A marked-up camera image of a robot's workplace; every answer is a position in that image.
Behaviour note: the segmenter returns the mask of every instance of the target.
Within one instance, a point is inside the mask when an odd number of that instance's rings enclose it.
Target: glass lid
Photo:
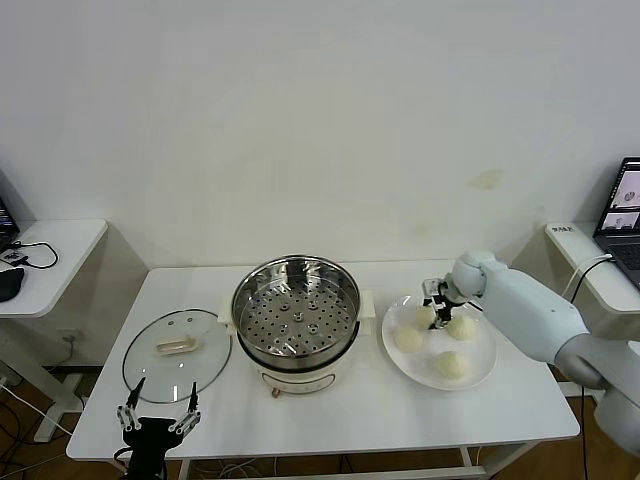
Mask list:
[[[153,322],[131,342],[122,364],[129,390],[146,377],[140,398],[173,403],[200,392],[222,372],[231,337],[218,317],[204,310],[172,312]]]

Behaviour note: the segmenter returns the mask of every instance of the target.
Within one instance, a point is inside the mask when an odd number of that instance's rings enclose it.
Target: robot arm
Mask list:
[[[592,336],[572,304],[488,252],[462,255],[444,280],[427,280],[423,290],[436,308],[436,327],[451,319],[451,308],[472,300],[525,355],[556,365],[575,383],[604,389],[596,421],[640,456],[640,357],[626,341]]]
[[[138,418],[135,412],[145,378],[129,394],[126,405],[118,407],[122,439],[129,446],[116,452],[131,451],[131,460],[123,480],[166,480],[165,455],[177,447],[200,422],[196,383],[193,382],[189,407],[178,420],[173,418]]]

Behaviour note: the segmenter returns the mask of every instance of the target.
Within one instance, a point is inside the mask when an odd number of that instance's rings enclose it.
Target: pot handle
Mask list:
[[[231,298],[227,298],[222,302],[222,308],[218,313],[218,323],[224,324],[227,330],[227,335],[230,337],[235,335],[238,330],[233,324],[233,318],[231,318]]]
[[[376,308],[373,304],[373,292],[369,290],[360,292],[360,312],[358,314],[360,330],[358,335],[371,335],[372,324],[375,319]]]

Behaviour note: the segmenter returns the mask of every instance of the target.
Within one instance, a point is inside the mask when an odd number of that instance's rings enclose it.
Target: white cable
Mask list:
[[[220,475],[218,476],[218,478],[224,478],[225,475],[228,475],[229,473],[235,471],[235,470],[240,470],[246,478],[249,478],[249,475],[247,475],[247,472],[245,472],[242,467],[249,465],[252,462],[255,462],[257,460],[257,458],[252,458],[251,460],[247,460],[244,463],[241,463],[240,465],[225,465],[224,468],[222,469],[222,471],[220,472]]]
[[[196,472],[212,473],[214,475],[220,475],[220,472],[222,471],[222,470],[207,470],[206,468],[200,468],[197,465],[192,465],[191,468],[193,468]]]
[[[61,453],[60,455],[56,455],[55,457],[47,458],[46,460],[43,460],[41,462],[34,463],[33,465],[29,465],[28,467],[21,468],[20,470],[14,470],[11,473],[7,473],[6,475],[1,476],[0,480],[2,480],[3,478],[8,478],[8,477],[10,477],[12,475],[15,475],[16,473],[24,472],[25,470],[30,470],[32,468],[39,467],[40,465],[44,465],[45,463],[48,463],[48,462],[50,462],[52,460],[55,460],[56,458],[65,457],[65,456],[66,456],[66,454]]]
[[[264,474],[260,470],[258,470],[256,467],[252,467],[251,465],[247,465],[246,467],[244,467],[244,469],[245,470],[249,470],[249,471],[253,470],[256,473],[257,478],[264,478]]]
[[[593,262],[594,260],[603,260],[605,258],[611,258],[612,255],[610,253],[605,253],[604,255],[598,255],[597,257],[591,257],[591,258],[587,258],[586,260],[584,260],[583,262],[580,263],[580,265],[578,265],[576,267],[576,269],[573,271],[573,275],[571,275],[571,278],[569,279],[569,281],[567,282],[567,286],[564,287],[564,290],[562,291],[562,293],[560,294],[561,297],[564,298],[564,296],[566,295],[566,293],[569,291],[569,287],[571,286],[571,284],[573,283],[573,280],[576,278],[576,276],[578,275],[578,273],[580,273],[580,270],[582,270],[582,267],[584,267],[587,263]]]
[[[4,385],[0,385],[0,387],[2,387],[3,390],[6,390],[7,393],[9,393],[13,398],[15,398],[16,400],[24,403],[25,405],[30,406],[31,408],[33,408],[36,412],[38,412],[40,415],[42,415],[44,418],[46,418],[47,420],[49,420],[51,423],[53,423],[54,425],[56,425],[60,430],[62,430],[64,433],[66,433],[67,435],[71,436],[73,435],[73,433],[71,433],[69,430],[67,430],[66,428],[64,428],[62,425],[60,425],[58,422],[54,422],[51,417],[49,417],[46,413],[44,413],[42,410],[40,410],[37,407],[34,407],[33,405],[31,405],[29,402],[27,402],[26,400],[23,400],[22,398],[20,398],[19,396],[17,396],[15,393],[13,393],[11,390],[9,390],[7,387],[5,387]]]

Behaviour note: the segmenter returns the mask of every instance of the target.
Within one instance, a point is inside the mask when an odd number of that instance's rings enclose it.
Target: computer mouse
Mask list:
[[[22,288],[24,268],[12,268],[0,272],[0,302],[6,302],[15,297]]]

